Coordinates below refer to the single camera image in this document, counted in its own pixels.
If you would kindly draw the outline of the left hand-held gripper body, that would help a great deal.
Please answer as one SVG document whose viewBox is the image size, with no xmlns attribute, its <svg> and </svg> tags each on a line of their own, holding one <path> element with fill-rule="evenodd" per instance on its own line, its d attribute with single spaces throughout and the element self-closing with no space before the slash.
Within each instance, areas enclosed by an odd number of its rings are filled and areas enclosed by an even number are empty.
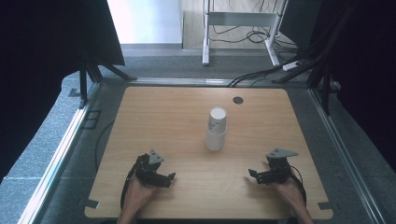
<svg viewBox="0 0 396 224">
<path fill-rule="evenodd" d="M 161 157 L 154 149 L 149 153 L 141 155 L 136 160 L 135 176 L 144 184 L 157 186 L 157 181 L 162 179 L 162 175 L 157 173 L 164 158 Z"/>
</svg>

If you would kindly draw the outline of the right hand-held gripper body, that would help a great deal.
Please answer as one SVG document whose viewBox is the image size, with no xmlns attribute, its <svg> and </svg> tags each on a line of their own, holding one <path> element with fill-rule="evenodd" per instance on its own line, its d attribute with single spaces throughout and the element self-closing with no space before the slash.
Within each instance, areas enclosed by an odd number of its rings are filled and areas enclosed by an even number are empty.
<svg viewBox="0 0 396 224">
<path fill-rule="evenodd" d="M 270 170 L 264 176 L 265 184 L 284 183 L 292 176 L 288 157 L 298 156 L 295 151 L 275 148 L 266 155 Z"/>
</svg>

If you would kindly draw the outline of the person's right hand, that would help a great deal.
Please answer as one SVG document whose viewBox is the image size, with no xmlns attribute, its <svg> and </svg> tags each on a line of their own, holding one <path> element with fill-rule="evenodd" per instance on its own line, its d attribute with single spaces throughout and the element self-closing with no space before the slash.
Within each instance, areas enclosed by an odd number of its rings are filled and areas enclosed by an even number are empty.
<svg viewBox="0 0 396 224">
<path fill-rule="evenodd" d="M 292 210 L 305 208 L 302 193 L 292 179 L 289 178 L 284 183 L 271 183 L 270 187 L 276 191 L 281 200 Z"/>
</svg>

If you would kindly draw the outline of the person's left hand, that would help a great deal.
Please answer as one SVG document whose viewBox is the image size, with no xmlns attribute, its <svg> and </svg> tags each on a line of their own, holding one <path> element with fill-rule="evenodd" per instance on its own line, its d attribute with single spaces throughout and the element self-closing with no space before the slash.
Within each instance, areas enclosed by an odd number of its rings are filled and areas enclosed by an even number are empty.
<svg viewBox="0 0 396 224">
<path fill-rule="evenodd" d="M 125 194 L 122 211 L 129 212 L 130 214 L 136 214 L 148 203 L 156 189 L 156 187 L 145 186 L 135 175 L 133 175 L 129 181 L 128 189 Z"/>
</svg>

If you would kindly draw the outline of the white power strip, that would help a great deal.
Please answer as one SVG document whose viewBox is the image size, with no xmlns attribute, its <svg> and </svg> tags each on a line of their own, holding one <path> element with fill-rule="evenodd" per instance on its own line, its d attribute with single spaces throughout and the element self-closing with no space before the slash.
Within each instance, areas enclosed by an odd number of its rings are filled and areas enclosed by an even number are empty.
<svg viewBox="0 0 396 224">
<path fill-rule="evenodd" d="M 301 62 L 295 61 L 295 62 L 287 63 L 287 64 L 283 65 L 283 66 L 282 66 L 282 69 L 283 69 L 284 71 L 290 71 L 290 70 L 292 70 L 292 69 L 297 68 L 297 67 L 300 66 L 300 65 L 302 65 Z"/>
</svg>

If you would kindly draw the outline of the black metal stand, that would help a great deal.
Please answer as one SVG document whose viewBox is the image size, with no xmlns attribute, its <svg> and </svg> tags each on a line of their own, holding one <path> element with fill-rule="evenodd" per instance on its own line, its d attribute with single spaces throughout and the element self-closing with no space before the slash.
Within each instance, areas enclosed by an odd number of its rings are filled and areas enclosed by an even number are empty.
<svg viewBox="0 0 396 224">
<path fill-rule="evenodd" d="M 299 76 L 303 72 L 312 69 L 311 75 L 306 81 L 306 86 L 309 89 L 316 88 L 319 83 L 322 83 L 320 105 L 326 115 L 330 114 L 329 111 L 329 95 L 331 92 L 331 74 L 330 74 L 330 58 L 332 49 L 336 44 L 340 34 L 343 32 L 347 22 L 353 13 L 356 5 L 346 4 L 340 12 L 333 19 L 330 27 L 321 35 L 315 43 L 315 47 L 320 45 L 319 53 L 310 62 L 297 68 L 285 77 L 273 80 L 273 83 L 286 83 L 293 78 Z"/>
</svg>

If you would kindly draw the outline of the black tripod stand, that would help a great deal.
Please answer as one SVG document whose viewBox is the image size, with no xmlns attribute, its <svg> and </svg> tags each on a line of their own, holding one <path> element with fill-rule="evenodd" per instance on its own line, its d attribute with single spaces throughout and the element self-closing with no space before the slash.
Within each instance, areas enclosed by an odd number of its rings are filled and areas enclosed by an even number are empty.
<svg viewBox="0 0 396 224">
<path fill-rule="evenodd" d="M 113 74 L 121 77 L 124 80 L 135 81 L 136 77 L 132 77 L 122 72 L 115 65 L 105 63 L 103 60 L 99 60 L 96 57 L 90 57 L 87 53 L 82 53 L 80 56 L 80 68 L 79 68 L 79 86 L 80 86 L 80 104 L 79 107 L 83 108 L 88 103 L 88 81 L 87 77 L 91 79 L 93 83 L 100 83 L 103 79 L 102 73 L 100 72 L 99 66 L 102 65 L 104 68 L 112 72 Z"/>
</svg>

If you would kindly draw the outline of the black curtain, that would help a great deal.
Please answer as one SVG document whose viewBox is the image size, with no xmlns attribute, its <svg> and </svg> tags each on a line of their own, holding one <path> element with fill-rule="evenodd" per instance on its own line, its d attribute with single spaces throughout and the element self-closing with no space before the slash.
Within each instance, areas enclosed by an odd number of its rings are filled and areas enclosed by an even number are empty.
<svg viewBox="0 0 396 224">
<path fill-rule="evenodd" d="M 338 99 L 396 172 L 396 0 L 323 0 L 319 29 L 355 8 L 332 47 Z"/>
<path fill-rule="evenodd" d="M 124 64 L 107 0 L 0 0 L 0 183 L 85 60 Z"/>
</svg>

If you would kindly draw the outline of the aluminium floor rail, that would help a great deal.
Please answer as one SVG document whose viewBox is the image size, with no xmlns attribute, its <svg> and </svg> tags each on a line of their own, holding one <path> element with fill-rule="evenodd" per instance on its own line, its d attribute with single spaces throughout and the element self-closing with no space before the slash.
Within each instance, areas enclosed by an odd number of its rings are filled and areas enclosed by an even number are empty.
<svg viewBox="0 0 396 224">
<path fill-rule="evenodd" d="M 98 83 L 88 84 L 88 102 L 85 105 L 80 105 L 79 96 L 69 97 L 62 93 L 22 153 L 18 163 L 26 174 L 19 172 L 12 177 L 26 184 L 21 189 L 21 213 L 16 224 L 35 222 L 99 88 Z"/>
<path fill-rule="evenodd" d="M 337 154 L 339 155 L 341 163 L 343 164 L 346 173 L 349 176 L 349 179 L 351 180 L 351 183 L 360 198 L 361 204 L 371 220 L 371 223 L 388 224 L 387 221 L 384 219 L 372 192 L 369 190 L 366 182 L 364 181 L 361 172 L 358 170 L 358 167 L 352 160 L 347 150 L 347 146 L 345 145 L 345 142 L 343 141 L 340 133 L 335 127 L 332 118 L 327 115 L 325 110 L 322 108 L 319 93 L 316 90 L 312 89 L 309 89 L 308 92 L 314 102 L 314 105 L 325 126 L 325 129 L 327 130 L 332 140 L 332 144 L 334 145 Z"/>
<path fill-rule="evenodd" d="M 232 81 L 221 78 L 159 78 L 159 77 L 139 77 L 130 81 L 131 85 L 145 86 L 214 86 L 226 87 Z"/>
</svg>

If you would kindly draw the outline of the white metal desk frame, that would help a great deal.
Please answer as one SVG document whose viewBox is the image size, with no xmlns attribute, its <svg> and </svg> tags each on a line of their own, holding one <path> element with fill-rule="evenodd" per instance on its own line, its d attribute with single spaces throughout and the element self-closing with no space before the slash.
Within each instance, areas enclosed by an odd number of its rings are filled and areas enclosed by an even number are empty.
<svg viewBox="0 0 396 224">
<path fill-rule="evenodd" d="M 209 26 L 255 26 L 270 28 L 270 35 L 264 41 L 273 66 L 279 66 L 279 60 L 273 47 L 280 23 L 289 0 L 280 0 L 277 13 L 261 12 L 219 12 L 210 9 L 210 0 L 204 0 L 205 36 L 203 42 L 203 65 L 209 65 Z"/>
</svg>

